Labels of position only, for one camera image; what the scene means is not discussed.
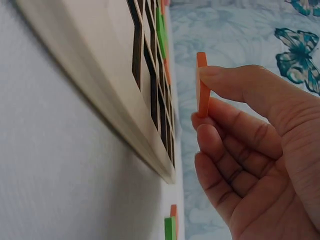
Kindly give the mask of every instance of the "orange block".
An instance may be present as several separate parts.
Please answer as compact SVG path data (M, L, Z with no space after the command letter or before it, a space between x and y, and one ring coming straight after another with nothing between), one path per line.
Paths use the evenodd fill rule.
M208 116L211 90L201 81L198 68L206 67L207 65L206 53L198 52L196 54L196 102L200 118Z
M165 15L165 12L166 12L165 0L160 0L160 1L161 1L161 13L162 15Z
M171 85L171 76L170 76L170 66L169 66L169 61L167 60L168 58L163 60L164 63L164 70L166 74L166 79L168 81L169 86Z
M177 205L176 204L171 205L170 217L175 217L176 238L178 239L179 218L178 218L178 209L177 209Z

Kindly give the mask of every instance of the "finger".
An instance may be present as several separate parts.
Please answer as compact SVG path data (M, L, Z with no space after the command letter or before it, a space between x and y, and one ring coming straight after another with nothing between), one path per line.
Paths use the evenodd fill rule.
M191 122L195 130L197 130L200 125L212 125L218 131L222 139L226 136L226 132L211 117L198 117L198 113L194 112L191 114Z
M203 124L214 126L219 133L225 149L239 165L258 179L265 176L274 166L274 159L251 149L232 135L226 134L212 118L201 118L197 116L197 113L193 113L191 115L191 120L195 129Z
M198 180L213 207L226 224L241 201L230 185L223 179L211 159L200 152L195 156L195 170Z
M222 140L227 132L247 144L250 148L273 159L281 157L281 137L271 124L216 98L210 99L208 115L209 117L200 118L196 113L192 114L193 127L196 129L201 124L213 125Z
M226 151L217 130L212 125L199 126L197 139L200 150L211 158L225 181L240 197L244 197L257 183L258 178L244 171Z
M230 135L224 138L223 144L236 162L258 179L272 171L275 166L276 162L272 158L247 147Z
M247 103L258 114L266 117L282 137L301 124L297 116L318 105L319 100L286 82L261 66L237 68L203 67L201 80L219 96Z

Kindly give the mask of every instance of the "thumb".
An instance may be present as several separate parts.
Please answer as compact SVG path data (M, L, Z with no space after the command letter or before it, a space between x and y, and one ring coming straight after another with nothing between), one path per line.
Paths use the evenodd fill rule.
M199 69L203 83L220 97L247 103L268 119L282 137L301 123L299 116L320 100L257 65Z

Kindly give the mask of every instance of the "white board frame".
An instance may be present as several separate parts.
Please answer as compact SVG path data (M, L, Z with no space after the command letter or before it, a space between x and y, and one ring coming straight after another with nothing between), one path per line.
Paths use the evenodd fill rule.
M132 69L128 68L129 59L108 15L108 0L17 0L17 3L88 99L136 153L167 183L173 184L175 168Z

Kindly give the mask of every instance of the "grid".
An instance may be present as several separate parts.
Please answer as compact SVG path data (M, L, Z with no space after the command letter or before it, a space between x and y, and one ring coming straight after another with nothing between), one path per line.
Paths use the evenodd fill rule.
M175 166L174 108L157 36L158 0L127 0L134 23L132 74L168 156Z

